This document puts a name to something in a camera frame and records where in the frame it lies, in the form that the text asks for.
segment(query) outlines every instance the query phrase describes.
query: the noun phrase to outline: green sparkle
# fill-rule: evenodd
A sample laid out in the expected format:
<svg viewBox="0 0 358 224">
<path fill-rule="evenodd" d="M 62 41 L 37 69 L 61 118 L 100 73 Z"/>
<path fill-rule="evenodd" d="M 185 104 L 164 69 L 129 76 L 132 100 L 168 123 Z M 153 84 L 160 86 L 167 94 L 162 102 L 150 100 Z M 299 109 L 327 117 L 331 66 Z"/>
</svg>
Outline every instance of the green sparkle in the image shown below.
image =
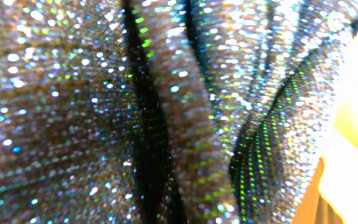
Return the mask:
<svg viewBox="0 0 358 224">
<path fill-rule="evenodd" d="M 140 23 L 143 22 L 143 21 L 144 21 L 144 18 L 143 18 L 143 17 L 140 17 L 140 18 L 138 18 L 138 19 L 135 20 L 135 22 L 136 22 L 137 24 L 140 24 Z"/>
<path fill-rule="evenodd" d="M 140 32 L 141 34 L 144 34 L 144 33 L 146 33 L 147 31 L 149 31 L 149 29 L 148 29 L 147 27 L 141 28 L 141 29 L 139 30 L 139 32 Z"/>
<path fill-rule="evenodd" d="M 147 54 L 147 57 L 150 58 L 150 57 L 153 57 L 154 56 L 154 52 L 153 51 L 150 51 L 150 53 Z"/>
<path fill-rule="evenodd" d="M 144 40 L 144 43 L 142 44 L 142 47 L 148 47 L 148 46 L 150 46 L 150 43 L 152 42 L 152 40 L 151 39 L 146 39 L 146 40 Z"/>
</svg>

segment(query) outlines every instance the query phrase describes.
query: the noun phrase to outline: sequined fabric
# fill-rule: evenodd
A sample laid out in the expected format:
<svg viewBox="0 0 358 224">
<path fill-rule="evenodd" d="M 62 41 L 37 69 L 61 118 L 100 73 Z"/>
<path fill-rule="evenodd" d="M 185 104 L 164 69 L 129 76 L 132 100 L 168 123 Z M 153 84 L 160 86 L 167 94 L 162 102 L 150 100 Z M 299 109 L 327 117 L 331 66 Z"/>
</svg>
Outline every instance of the sequined fabric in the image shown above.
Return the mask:
<svg viewBox="0 0 358 224">
<path fill-rule="evenodd" d="M 0 223 L 140 220 L 119 1 L 0 1 Z"/>
<path fill-rule="evenodd" d="M 0 0 L 0 223 L 290 223 L 358 5 Z"/>
</svg>

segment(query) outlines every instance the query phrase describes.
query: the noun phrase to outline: shiny cloth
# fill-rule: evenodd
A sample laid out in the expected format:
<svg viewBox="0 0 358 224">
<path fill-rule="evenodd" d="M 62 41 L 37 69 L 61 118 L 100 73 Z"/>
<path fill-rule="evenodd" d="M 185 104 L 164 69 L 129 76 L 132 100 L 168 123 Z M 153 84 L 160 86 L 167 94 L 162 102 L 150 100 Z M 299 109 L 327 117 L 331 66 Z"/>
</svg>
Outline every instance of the shiny cloth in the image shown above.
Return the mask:
<svg viewBox="0 0 358 224">
<path fill-rule="evenodd" d="M 353 1 L 0 0 L 0 223 L 289 223 Z"/>
</svg>

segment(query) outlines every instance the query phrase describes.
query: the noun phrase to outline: glitter fabric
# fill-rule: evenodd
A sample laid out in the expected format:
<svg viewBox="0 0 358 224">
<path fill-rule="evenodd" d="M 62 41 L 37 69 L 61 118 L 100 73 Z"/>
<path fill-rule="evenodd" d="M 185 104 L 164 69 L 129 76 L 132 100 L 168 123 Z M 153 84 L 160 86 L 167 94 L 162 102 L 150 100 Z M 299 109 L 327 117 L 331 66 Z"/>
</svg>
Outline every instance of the glitter fabric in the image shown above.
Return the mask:
<svg viewBox="0 0 358 224">
<path fill-rule="evenodd" d="M 351 0 L 0 0 L 0 223 L 290 223 Z"/>
<path fill-rule="evenodd" d="M 178 190 L 191 220 L 238 222 L 228 165 L 209 119 L 211 108 L 185 34 L 185 4 L 133 1 L 170 135 Z"/>
<path fill-rule="evenodd" d="M 0 223 L 139 222 L 119 1 L 0 0 Z"/>
</svg>

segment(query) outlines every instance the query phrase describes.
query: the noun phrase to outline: silver sparkly fabric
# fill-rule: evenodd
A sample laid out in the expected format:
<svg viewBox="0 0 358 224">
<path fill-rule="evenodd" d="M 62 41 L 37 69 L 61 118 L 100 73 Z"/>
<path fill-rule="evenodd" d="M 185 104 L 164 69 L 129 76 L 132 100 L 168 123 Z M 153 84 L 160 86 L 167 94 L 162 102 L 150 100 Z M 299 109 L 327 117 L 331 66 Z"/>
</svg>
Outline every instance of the silver sparkly fabric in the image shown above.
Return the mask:
<svg viewBox="0 0 358 224">
<path fill-rule="evenodd" d="M 351 0 L 0 0 L 0 223 L 290 223 Z"/>
<path fill-rule="evenodd" d="M 0 1 L 0 223 L 139 222 L 119 1 Z"/>
</svg>

